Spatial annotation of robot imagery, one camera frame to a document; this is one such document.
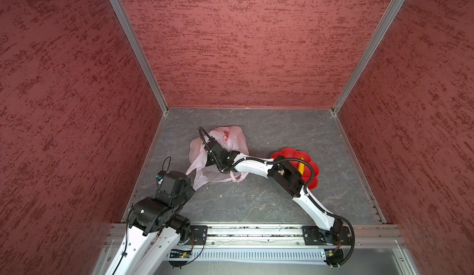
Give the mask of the pink plastic bag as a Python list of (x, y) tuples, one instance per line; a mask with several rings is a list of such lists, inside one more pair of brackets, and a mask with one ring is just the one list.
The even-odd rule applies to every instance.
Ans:
[[(222, 126), (210, 132), (210, 135), (227, 151), (237, 151), (242, 154), (248, 154), (248, 146), (242, 129), (239, 126)], [(195, 172), (193, 188), (197, 191), (208, 182), (241, 182), (248, 173), (230, 172), (221, 173), (215, 164), (207, 165), (207, 152), (200, 137), (191, 141), (190, 144), (190, 167), (186, 175)]]

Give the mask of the yellow fake banana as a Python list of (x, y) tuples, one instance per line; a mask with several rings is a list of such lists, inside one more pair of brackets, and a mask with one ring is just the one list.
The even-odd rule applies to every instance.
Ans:
[(304, 175), (304, 169), (305, 169), (305, 164), (303, 162), (299, 162), (299, 165), (298, 165), (298, 171), (299, 173), (301, 174), (301, 176)]

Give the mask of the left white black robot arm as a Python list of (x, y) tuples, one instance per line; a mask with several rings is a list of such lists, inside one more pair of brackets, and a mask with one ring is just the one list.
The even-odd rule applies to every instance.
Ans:
[(191, 222), (179, 214), (195, 190), (186, 174), (160, 172), (155, 197), (131, 209), (123, 241), (107, 275), (153, 275), (177, 245), (192, 238)]

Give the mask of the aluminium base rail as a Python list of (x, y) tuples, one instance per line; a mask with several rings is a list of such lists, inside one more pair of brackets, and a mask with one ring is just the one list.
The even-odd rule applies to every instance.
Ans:
[(350, 241), (357, 249), (405, 249), (398, 226), (393, 224), (355, 224), (354, 234), (342, 237), (335, 245), (312, 239), (300, 224), (231, 224), (208, 223), (206, 248), (320, 248), (348, 250)]

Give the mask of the left aluminium corner post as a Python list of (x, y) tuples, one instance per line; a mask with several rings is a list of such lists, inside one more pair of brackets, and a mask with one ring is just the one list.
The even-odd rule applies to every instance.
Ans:
[(159, 87), (159, 84), (157, 82), (157, 79), (153, 73), (153, 70), (151, 68), (151, 65), (149, 64), (149, 61), (147, 60), (147, 57), (145, 55), (145, 52), (139, 42), (139, 39), (137, 37), (137, 34), (135, 33), (132, 23), (127, 15), (127, 12), (125, 11), (125, 7), (123, 6), (123, 3), (121, 0), (109, 0), (114, 13), (116, 14), (116, 17), (128, 39), (128, 42), (133, 50), (133, 53), (135, 54), (139, 65), (141, 66), (141, 69), (150, 85), (151, 90), (153, 91), (154, 97), (158, 101), (158, 104), (160, 106), (160, 109), (162, 110), (163, 114), (168, 115), (169, 113), (169, 106), (167, 102), (165, 101), (164, 95)]

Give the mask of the aluminium corner post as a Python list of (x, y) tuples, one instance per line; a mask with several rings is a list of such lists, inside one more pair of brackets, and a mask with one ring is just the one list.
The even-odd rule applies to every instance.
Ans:
[(151, 65), (149, 64), (149, 61), (147, 60), (147, 57), (145, 55), (145, 52), (139, 42), (139, 39), (137, 37), (137, 34), (135, 33), (132, 23), (127, 15), (127, 12), (125, 11), (125, 7), (123, 6), (123, 3), (121, 0), (109, 0), (114, 13), (116, 14), (116, 17), (128, 39), (128, 42), (133, 50), (133, 53), (135, 54), (139, 65), (141, 66), (141, 69), (150, 85), (151, 90), (153, 91), (154, 97), (158, 101), (158, 104), (160, 106), (160, 109), (162, 110), (163, 114), (168, 115), (169, 113), (169, 106), (167, 102), (165, 101), (164, 95), (159, 87), (159, 84), (157, 82), (157, 79), (153, 73), (153, 70), (151, 68)]
[(346, 99), (349, 97), (352, 89), (356, 85), (361, 74), (364, 72), (365, 67), (369, 64), (370, 59), (372, 58), (378, 46), (380, 45), (381, 41), (383, 40), (385, 34), (389, 30), (392, 22), (396, 18), (405, 1), (406, 0), (391, 0), (388, 4), (383, 16), (381, 17), (381, 20), (379, 21), (366, 48), (364, 49), (363, 54), (361, 55), (353, 72), (351, 73), (348, 82), (344, 86), (341, 94), (339, 95), (332, 108), (332, 113), (334, 117), (338, 116), (338, 113), (342, 109), (342, 106), (344, 105)]

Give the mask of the right aluminium corner post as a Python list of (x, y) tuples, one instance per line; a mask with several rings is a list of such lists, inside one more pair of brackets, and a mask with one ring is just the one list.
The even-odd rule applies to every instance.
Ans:
[(372, 58), (378, 46), (380, 45), (381, 41), (383, 40), (385, 34), (389, 30), (392, 22), (396, 18), (405, 1), (406, 0), (391, 0), (388, 4), (383, 16), (381, 17), (381, 20), (379, 21), (366, 48), (364, 49), (363, 54), (361, 55), (353, 72), (351, 73), (348, 82), (344, 86), (341, 94), (339, 95), (332, 108), (332, 113), (334, 117), (338, 116), (338, 113), (342, 109), (342, 106), (344, 105), (346, 99), (349, 97), (352, 89), (356, 85), (361, 74), (364, 72), (365, 67), (369, 64), (370, 59)]

